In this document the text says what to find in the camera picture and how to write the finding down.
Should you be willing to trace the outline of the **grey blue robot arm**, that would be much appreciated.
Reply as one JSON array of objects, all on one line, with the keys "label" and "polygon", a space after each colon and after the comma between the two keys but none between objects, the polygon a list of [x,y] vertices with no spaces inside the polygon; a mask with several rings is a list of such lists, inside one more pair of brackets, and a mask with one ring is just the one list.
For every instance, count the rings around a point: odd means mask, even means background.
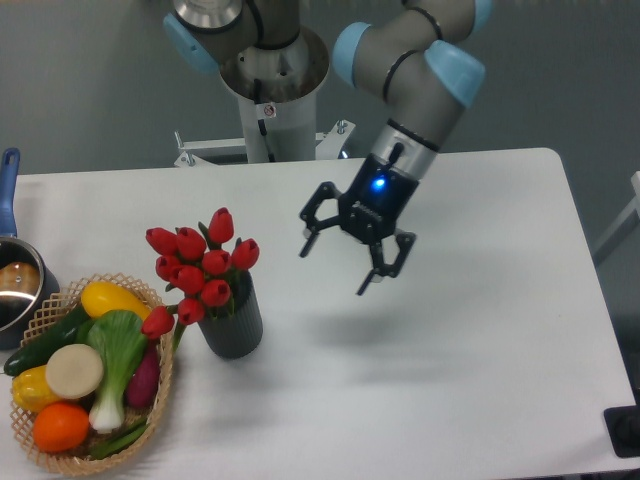
[{"label": "grey blue robot arm", "polygon": [[349,188],[321,184],[300,214],[308,245],[332,227],[366,245],[374,282],[397,276],[414,244],[397,220],[484,81],[459,44],[491,11],[488,1],[407,1],[383,26],[347,26],[332,47],[303,26],[296,1],[176,1],[163,27],[189,65],[235,95],[252,163],[315,158],[329,73],[390,108]]}]

